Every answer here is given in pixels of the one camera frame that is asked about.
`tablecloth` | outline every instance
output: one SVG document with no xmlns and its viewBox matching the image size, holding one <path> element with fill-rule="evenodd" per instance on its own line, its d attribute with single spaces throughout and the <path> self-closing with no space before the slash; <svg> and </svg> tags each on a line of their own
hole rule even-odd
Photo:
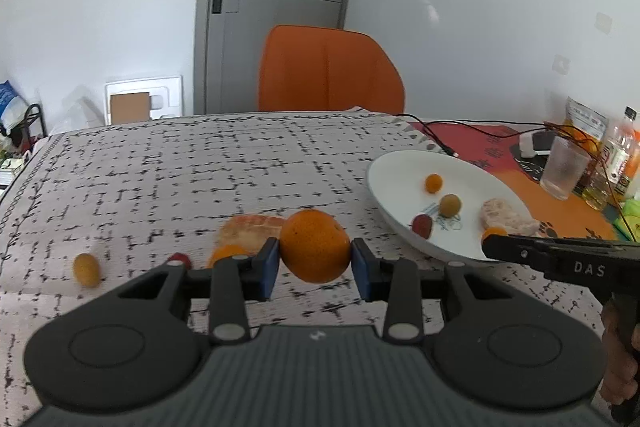
<svg viewBox="0 0 640 427">
<path fill-rule="evenodd" d="M 19 425 L 38 407 L 22 367 L 36 328 L 177 251 L 204 266 L 230 216 L 321 208 L 377 255 L 441 267 L 386 227 L 366 188 L 370 161 L 408 148 L 437 152 L 406 122 L 364 110 L 199 116 L 52 137 L 0 202 L 0 423 Z M 73 279 L 71 264 L 82 252 L 100 262 L 96 289 Z M 588 290 L 527 267 L 489 270 L 601 332 L 600 306 Z M 194 303 L 193 328 L 204 327 L 205 307 Z M 247 305 L 254 330 L 277 323 L 379 327 L 385 307 L 360 300 L 350 270 L 311 285 L 284 266 L 271 301 Z M 424 301 L 423 309 L 426 331 L 439 330 L 438 303 Z"/>
</svg>

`chair backrest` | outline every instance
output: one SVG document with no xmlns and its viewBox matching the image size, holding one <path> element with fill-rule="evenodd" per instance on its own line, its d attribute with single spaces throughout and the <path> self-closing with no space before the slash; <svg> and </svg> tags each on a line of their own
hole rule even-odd
<svg viewBox="0 0 640 427">
<path fill-rule="evenodd" d="M 258 86 L 262 111 L 345 110 L 397 114 L 404 86 L 371 37 L 355 32 L 276 26 L 267 36 Z"/>
</svg>

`small orange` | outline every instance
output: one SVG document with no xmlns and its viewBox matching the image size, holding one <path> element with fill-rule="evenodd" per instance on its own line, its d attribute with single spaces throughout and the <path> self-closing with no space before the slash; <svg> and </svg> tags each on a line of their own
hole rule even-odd
<svg viewBox="0 0 640 427">
<path fill-rule="evenodd" d="M 424 181 L 424 190 L 430 194 L 435 194 L 442 188 L 442 176 L 439 174 L 429 174 Z"/>
<path fill-rule="evenodd" d="M 239 247 L 238 245 L 224 245 L 222 247 L 216 248 L 207 261 L 207 268 L 213 268 L 213 265 L 216 263 L 216 261 L 224 259 L 225 257 L 231 257 L 233 255 L 249 255 L 249 252 L 247 252 L 244 248 Z"/>
<path fill-rule="evenodd" d="M 482 234 L 482 239 L 480 239 L 480 243 L 484 243 L 484 240 L 490 235 L 509 235 L 507 231 L 503 227 L 489 227 L 484 230 Z"/>
<path fill-rule="evenodd" d="M 343 227 L 329 214 L 308 208 L 284 222 L 280 257 L 306 282 L 326 283 L 340 277 L 351 261 L 351 244 Z"/>
</svg>

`white plate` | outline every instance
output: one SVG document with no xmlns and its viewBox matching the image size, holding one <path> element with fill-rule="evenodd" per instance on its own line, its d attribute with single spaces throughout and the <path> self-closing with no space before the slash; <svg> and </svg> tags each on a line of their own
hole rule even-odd
<svg viewBox="0 0 640 427">
<path fill-rule="evenodd" d="M 442 176 L 444 183 L 437 194 L 424 190 L 429 174 Z M 522 200 L 498 178 L 471 163 L 434 152 L 414 149 L 380 156 L 367 169 L 367 186 L 385 221 L 398 235 L 412 247 L 445 262 L 496 263 L 482 253 L 480 244 L 484 232 L 480 208 L 486 200 L 502 198 L 530 217 Z M 438 202 L 445 194 L 455 194 L 462 200 L 460 213 L 451 219 L 438 214 Z M 429 239 L 411 230 L 417 214 L 433 218 Z"/>
</svg>

